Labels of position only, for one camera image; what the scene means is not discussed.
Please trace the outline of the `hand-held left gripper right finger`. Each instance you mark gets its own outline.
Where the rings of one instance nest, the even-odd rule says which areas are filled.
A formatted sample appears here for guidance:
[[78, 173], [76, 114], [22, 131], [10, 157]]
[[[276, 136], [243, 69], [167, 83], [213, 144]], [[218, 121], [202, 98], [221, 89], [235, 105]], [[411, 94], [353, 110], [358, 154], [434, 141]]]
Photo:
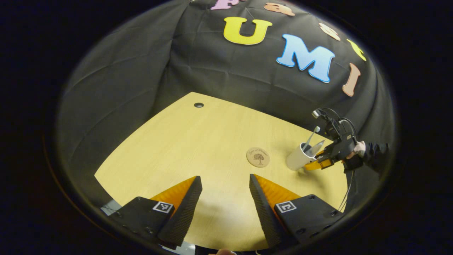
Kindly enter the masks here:
[[270, 248], [313, 243], [344, 216], [316, 195], [299, 196], [256, 174], [249, 189]]

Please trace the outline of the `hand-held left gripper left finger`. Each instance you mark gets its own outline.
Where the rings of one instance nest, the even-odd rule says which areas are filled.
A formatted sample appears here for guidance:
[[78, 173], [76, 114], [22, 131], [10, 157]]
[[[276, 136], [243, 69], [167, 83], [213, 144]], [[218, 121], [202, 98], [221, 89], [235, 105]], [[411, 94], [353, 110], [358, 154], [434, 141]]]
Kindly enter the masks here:
[[152, 198], [132, 199], [110, 219], [147, 243], [178, 247], [188, 233], [201, 192], [201, 177], [193, 176]]

